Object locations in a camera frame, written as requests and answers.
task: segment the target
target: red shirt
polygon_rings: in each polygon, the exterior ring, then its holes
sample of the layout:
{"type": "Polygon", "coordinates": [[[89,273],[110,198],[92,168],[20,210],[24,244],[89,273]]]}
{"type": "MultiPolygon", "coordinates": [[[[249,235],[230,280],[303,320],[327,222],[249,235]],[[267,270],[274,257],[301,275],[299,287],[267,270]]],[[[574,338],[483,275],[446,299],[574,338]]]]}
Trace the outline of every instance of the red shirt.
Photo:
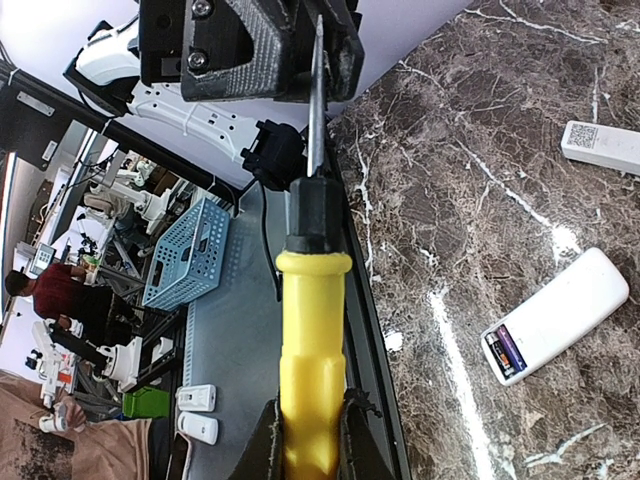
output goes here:
{"type": "Polygon", "coordinates": [[[58,320],[60,315],[79,319],[91,287],[71,277],[71,265],[55,264],[36,280],[33,310],[38,316],[58,320]]]}

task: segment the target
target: green plastic bin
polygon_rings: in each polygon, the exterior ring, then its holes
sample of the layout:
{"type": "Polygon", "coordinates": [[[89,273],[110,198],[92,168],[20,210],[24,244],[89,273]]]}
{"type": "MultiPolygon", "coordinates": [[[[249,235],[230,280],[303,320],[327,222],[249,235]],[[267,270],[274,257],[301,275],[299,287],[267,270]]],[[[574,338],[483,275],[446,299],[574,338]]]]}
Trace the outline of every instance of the green plastic bin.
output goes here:
{"type": "Polygon", "coordinates": [[[125,393],[122,413],[129,418],[164,418],[169,416],[169,392],[144,387],[135,393],[125,393]]]}

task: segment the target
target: bolt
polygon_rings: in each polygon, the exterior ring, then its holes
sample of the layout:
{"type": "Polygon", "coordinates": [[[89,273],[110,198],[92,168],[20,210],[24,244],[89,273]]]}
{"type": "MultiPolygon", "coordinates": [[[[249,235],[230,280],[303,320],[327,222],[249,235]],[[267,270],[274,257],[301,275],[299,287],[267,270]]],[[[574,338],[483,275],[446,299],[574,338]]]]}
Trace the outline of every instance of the bolt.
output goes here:
{"type": "Polygon", "coordinates": [[[191,11],[196,18],[205,18],[213,12],[213,5],[208,0],[196,0],[191,11]]]}
{"type": "Polygon", "coordinates": [[[206,66],[209,59],[204,52],[193,52],[189,55],[189,59],[187,60],[189,63],[189,68],[192,70],[200,70],[206,66]]]}

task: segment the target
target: white sticker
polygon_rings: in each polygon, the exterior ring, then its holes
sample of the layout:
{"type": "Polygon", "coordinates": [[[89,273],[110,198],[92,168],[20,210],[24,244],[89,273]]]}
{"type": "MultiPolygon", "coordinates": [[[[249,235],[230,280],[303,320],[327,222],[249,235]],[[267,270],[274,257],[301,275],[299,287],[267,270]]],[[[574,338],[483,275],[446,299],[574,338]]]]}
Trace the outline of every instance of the white sticker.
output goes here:
{"type": "Polygon", "coordinates": [[[29,105],[34,110],[37,110],[38,112],[46,115],[47,117],[52,116],[56,111],[55,108],[50,107],[46,103],[43,103],[40,100],[33,98],[31,95],[27,95],[24,92],[20,92],[18,94],[18,100],[24,103],[25,105],[29,105]]]}
{"type": "Polygon", "coordinates": [[[49,146],[47,147],[47,149],[44,151],[44,154],[42,155],[42,159],[47,162],[50,162],[51,157],[53,157],[53,154],[56,153],[56,148],[58,148],[58,144],[53,140],[51,140],[49,142],[49,146]]]}

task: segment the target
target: yellow handle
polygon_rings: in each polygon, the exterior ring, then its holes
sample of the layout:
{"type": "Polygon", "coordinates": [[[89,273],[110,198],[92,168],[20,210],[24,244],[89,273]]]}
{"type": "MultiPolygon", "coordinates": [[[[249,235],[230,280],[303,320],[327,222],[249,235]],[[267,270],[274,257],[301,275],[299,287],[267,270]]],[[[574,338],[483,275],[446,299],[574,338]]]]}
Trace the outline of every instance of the yellow handle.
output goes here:
{"type": "Polygon", "coordinates": [[[286,480],[335,480],[345,389],[345,274],[342,253],[283,252],[283,344],[280,401],[286,480]]]}

